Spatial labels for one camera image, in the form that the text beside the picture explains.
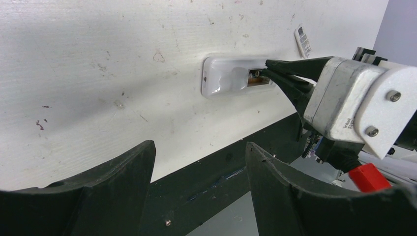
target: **white tabletop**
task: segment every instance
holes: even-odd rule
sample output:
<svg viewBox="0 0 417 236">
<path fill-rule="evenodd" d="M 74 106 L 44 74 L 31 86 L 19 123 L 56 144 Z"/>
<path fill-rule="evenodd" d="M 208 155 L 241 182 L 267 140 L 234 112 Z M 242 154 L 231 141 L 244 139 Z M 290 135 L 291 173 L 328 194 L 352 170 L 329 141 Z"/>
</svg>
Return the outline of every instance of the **white tabletop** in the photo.
<svg viewBox="0 0 417 236">
<path fill-rule="evenodd" d="M 295 111 L 279 88 L 203 98 L 204 58 L 300 59 L 301 23 L 311 56 L 350 58 L 387 2 L 1 1 L 0 188 L 45 187 L 144 140 L 164 177 Z"/>
</svg>

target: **gray floor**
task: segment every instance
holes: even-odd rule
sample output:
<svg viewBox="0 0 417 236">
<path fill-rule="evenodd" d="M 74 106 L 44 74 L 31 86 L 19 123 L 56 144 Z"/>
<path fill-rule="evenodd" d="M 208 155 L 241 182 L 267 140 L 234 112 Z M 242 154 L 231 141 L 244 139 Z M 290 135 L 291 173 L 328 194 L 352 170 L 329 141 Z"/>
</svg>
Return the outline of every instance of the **gray floor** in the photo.
<svg viewBox="0 0 417 236">
<path fill-rule="evenodd" d="M 187 236 L 258 236 L 250 192 Z"/>
</svg>

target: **black strip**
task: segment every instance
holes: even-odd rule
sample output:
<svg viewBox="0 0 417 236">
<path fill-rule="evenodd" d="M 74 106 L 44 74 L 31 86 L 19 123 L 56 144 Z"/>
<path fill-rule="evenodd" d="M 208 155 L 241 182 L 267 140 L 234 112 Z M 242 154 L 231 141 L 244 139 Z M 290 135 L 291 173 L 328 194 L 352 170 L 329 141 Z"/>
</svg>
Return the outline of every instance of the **black strip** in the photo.
<svg viewBox="0 0 417 236">
<path fill-rule="evenodd" d="M 139 235 L 184 236 L 249 191 L 245 146 L 255 142 L 286 163 L 304 151 L 297 114 L 152 183 Z"/>
</svg>

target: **red component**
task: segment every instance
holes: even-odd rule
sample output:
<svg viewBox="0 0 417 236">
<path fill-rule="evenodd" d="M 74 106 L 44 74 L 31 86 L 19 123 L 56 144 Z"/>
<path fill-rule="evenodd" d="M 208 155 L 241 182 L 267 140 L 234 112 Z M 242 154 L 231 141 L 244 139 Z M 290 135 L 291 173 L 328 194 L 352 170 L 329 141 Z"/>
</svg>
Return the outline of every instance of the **red component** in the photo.
<svg viewBox="0 0 417 236">
<path fill-rule="evenodd" d="M 349 177 L 362 192 L 373 192 L 391 188 L 388 180 L 378 171 L 374 164 L 358 166 L 349 171 Z"/>
</svg>

